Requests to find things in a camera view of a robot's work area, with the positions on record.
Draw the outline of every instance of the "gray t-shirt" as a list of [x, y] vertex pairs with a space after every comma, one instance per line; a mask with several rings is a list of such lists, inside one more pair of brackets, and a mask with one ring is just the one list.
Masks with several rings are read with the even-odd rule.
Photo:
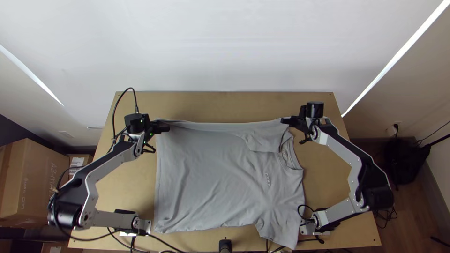
[[171, 129], [156, 136], [154, 232], [255, 224], [295, 248], [305, 198], [287, 125], [163, 121]]

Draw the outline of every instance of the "black cable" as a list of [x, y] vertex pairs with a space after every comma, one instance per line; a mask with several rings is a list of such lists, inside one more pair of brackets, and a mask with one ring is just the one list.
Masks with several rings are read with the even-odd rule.
[[341, 250], [343, 250], [343, 251], [345, 251], [345, 252], [348, 252], [348, 253], [353, 253], [351, 250], [346, 249], [346, 248], [343, 248], [343, 249], [341, 249]]
[[313, 220], [310, 220], [310, 221], [308, 221], [308, 222], [305, 222], [305, 223], [303, 223], [303, 224], [300, 224], [299, 227], [304, 226], [304, 225], [308, 225], [308, 224], [311, 224], [311, 223], [314, 223], [314, 221], [313, 221]]
[[133, 95], [134, 95], [134, 97], [135, 97], [135, 112], [136, 112], [136, 113], [139, 112], [139, 107], [137, 107], [137, 99], [136, 99], [136, 92], [135, 92], [135, 89], [134, 89], [133, 87], [129, 87], [129, 88], [127, 88], [126, 90], [124, 90], [124, 91], [122, 92], [122, 94], [120, 95], [119, 99], [117, 99], [117, 102], [116, 102], [116, 104], [114, 105], [114, 110], [112, 111], [112, 137], [113, 137], [113, 138], [115, 138], [115, 136], [116, 136], [116, 128], [115, 128], [115, 126], [114, 126], [114, 116], [115, 116], [115, 114], [116, 114], [117, 105], [119, 104], [119, 102], [120, 102], [120, 100], [122, 99], [123, 95], [125, 95], [125, 93], [126, 93], [128, 90], [132, 90], [132, 91], [133, 91]]
[[153, 239], [156, 239], [156, 240], [158, 240], [158, 241], [159, 241], [159, 242], [161, 242], [162, 244], [166, 245], [167, 247], [169, 247], [169, 248], [171, 248], [171, 249], [173, 249], [173, 250], [176, 250], [177, 252], [180, 252], [180, 253], [186, 253], [186, 252], [184, 252], [184, 251], [181, 251], [181, 250], [179, 250], [179, 249], [175, 248], [174, 246], [172, 246], [172, 245], [170, 245], [170, 244], [166, 243], [165, 241], [163, 241], [163, 240], [159, 239], [158, 237], [156, 237], [156, 236], [154, 236], [154, 235], [150, 235], [150, 234], [148, 234], [148, 236], [150, 236], [150, 237], [151, 237], [151, 238], [153, 238]]
[[[127, 247], [128, 249], [132, 249], [132, 250], [137, 251], [137, 252], [148, 253], [147, 251], [137, 250], [137, 249], [135, 249], [135, 248], [131, 248], [131, 247], [129, 247], [128, 245], [122, 243], [119, 239], [117, 239], [117, 238], [113, 235], [114, 232], [111, 232], [111, 230], [110, 230], [109, 228], [107, 228], [107, 229], [108, 229], [108, 232], [110, 232], [111, 236], [114, 237], [114, 239], [115, 239], [116, 241], [118, 241], [120, 244], [122, 244], [123, 246]], [[174, 246], [172, 246], [172, 245], [166, 243], [165, 241], [159, 239], [158, 237], [156, 237], [156, 236], [154, 236], [154, 235], [148, 234], [147, 236], [150, 236], [150, 237], [152, 237], [152, 238], [158, 240], [159, 242], [163, 243], [163, 244], [166, 245], [167, 247], [169, 247], [169, 248], [171, 248], [171, 249], [173, 249], [173, 250], [175, 250], [175, 251], [177, 251], [177, 252], [180, 252], [180, 253], [186, 253], [185, 251], [181, 251], [181, 250], [175, 248]]]
[[112, 139], [111, 146], [109, 147], [108, 151], [106, 152], [107, 154], [113, 149], [114, 145], [116, 144], [117, 138], [118, 138], [119, 136], [121, 136], [122, 134], [126, 134], [129, 138], [131, 138], [130, 135], [127, 134], [127, 133], [125, 132], [127, 129], [128, 129], [127, 126], [124, 127], [124, 128], [122, 129], [122, 131], [120, 131], [117, 135], [114, 136], [114, 138]]
[[107, 227], [106, 229], [108, 229], [108, 232], [109, 232], [108, 235], [111, 235], [112, 238], [114, 238], [114, 240], [116, 240], [118, 243], [122, 244], [122, 246], [128, 248], [130, 251], [136, 251], [136, 252], [140, 252], [140, 253], [149, 253], [148, 251], [138, 250], [138, 249], [132, 248], [132, 247], [130, 247], [130, 246], [124, 244], [124, 243], [121, 242], [119, 239], [117, 239], [117, 237], [115, 237], [115, 236], [113, 235], [113, 234], [115, 233], [115, 231], [114, 231], [114, 232], [111, 232], [111, 230], [110, 230], [108, 227]]
[[[385, 211], [385, 212], [386, 212], [386, 217], [384, 217], [382, 214], [380, 214], [380, 211]], [[392, 211], [384, 210], [384, 209], [381, 209], [381, 210], [375, 210], [375, 211], [374, 211], [374, 215], [375, 215], [375, 219], [376, 219], [376, 218], [380, 218], [380, 219], [382, 219], [382, 220], [385, 220], [385, 223], [384, 223], [383, 226], [380, 226], [378, 223], [376, 223], [376, 226], [379, 227], [379, 228], [381, 228], [381, 229], [386, 228], [386, 226], [388, 225], [388, 222], [389, 222], [390, 220], [393, 220], [393, 219], [397, 219], [397, 218], [398, 218], [398, 213], [397, 213], [397, 211], [395, 210], [394, 207], [392, 207]]]
[[440, 128], [436, 129], [436, 130], [435, 130], [434, 132], [432, 132], [430, 135], [428, 135], [427, 137], [425, 137], [425, 138], [423, 138], [423, 139], [421, 139], [421, 140], [416, 141], [414, 144], [417, 144], [416, 147], [419, 146], [419, 145], [421, 145], [421, 144], [422, 144], [422, 141], [424, 141], [424, 140], [426, 140], [428, 137], [434, 135], [437, 131], [439, 131], [441, 128], [443, 128], [444, 126], [448, 125], [449, 123], [450, 123], [450, 120], [447, 121], [447, 123], [443, 124]]
[[133, 236], [133, 238], [131, 238], [131, 243], [130, 243], [130, 253], [133, 253], [133, 249], [135, 247], [135, 241], [136, 241], [136, 236]]
[[[300, 242], [309, 242], [309, 241], [318, 241], [320, 244], [324, 244], [324, 243], [325, 243], [325, 241], [322, 240], [322, 239], [320, 239], [319, 236], [315, 236], [314, 239], [298, 240], [297, 243], [300, 243]], [[286, 246], [280, 246], [280, 247], [276, 248], [275, 250], [271, 251], [270, 253], [275, 253], [275, 252], [277, 252], [277, 251], [279, 251], [279, 250], [284, 249], [285, 247], [286, 247]], [[267, 252], [269, 252], [269, 249], [268, 249], [268, 247], [267, 247], [267, 240], [266, 240], [266, 249], [267, 249]]]
[[398, 124], [394, 124], [393, 126], [396, 129], [396, 131], [395, 131], [395, 139], [396, 139], [397, 135], [398, 135]]
[[310, 206], [308, 206], [308, 205], [299, 205], [299, 206], [297, 206], [297, 213], [300, 215], [300, 217], [302, 218], [302, 219], [304, 219], [305, 221], [312, 221], [313, 219], [307, 219], [307, 218], [305, 218], [305, 217], [303, 217], [301, 214], [300, 214], [300, 208], [301, 207], [306, 207], [306, 208], [309, 208], [312, 212], [314, 212], [314, 210], [310, 207]]

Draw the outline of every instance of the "white wall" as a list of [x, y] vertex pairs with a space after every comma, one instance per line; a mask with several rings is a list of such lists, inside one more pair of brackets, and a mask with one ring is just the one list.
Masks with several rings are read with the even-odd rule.
[[0, 44], [86, 134], [128, 86], [333, 91], [343, 112], [441, 2], [5, 1]]
[[[422, 139], [450, 120], [450, 9], [447, 8], [403, 58], [344, 117], [351, 138], [399, 136]], [[423, 144], [450, 133], [450, 124]], [[450, 209], [450, 140], [431, 148], [427, 163]]]
[[[422, 133], [417, 134], [416, 138], [420, 140], [427, 137], [430, 133], [434, 132], [437, 128], [450, 120], [448, 118], [450, 115], [450, 110], [446, 110], [444, 111], [444, 113], [446, 114], [442, 115], [443, 118], [441, 120], [430, 124], [430, 127]], [[426, 139], [422, 143], [422, 146], [433, 142], [448, 133], [450, 133], [450, 124], [448, 124], [446, 127], [443, 127], [439, 132]], [[439, 189], [441, 190], [445, 203], [450, 209], [450, 138], [431, 147], [431, 152], [427, 159], [427, 163], [430, 166]]]

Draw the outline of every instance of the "wooden floor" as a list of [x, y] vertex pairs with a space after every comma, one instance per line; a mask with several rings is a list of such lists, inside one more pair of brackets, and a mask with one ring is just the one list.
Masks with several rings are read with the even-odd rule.
[[[354, 141], [355, 145], [374, 157], [375, 162], [383, 167], [383, 142]], [[398, 218], [388, 222], [386, 228], [378, 229], [382, 246], [351, 248], [353, 253], [448, 253], [450, 248], [436, 243], [430, 236], [441, 238], [436, 220], [430, 210], [420, 179], [394, 190], [395, 209]], [[381, 226], [384, 221], [376, 220]], [[85, 250], [85, 253], [112, 253], [111, 251]], [[344, 253], [342, 249], [333, 249], [333, 253]]]

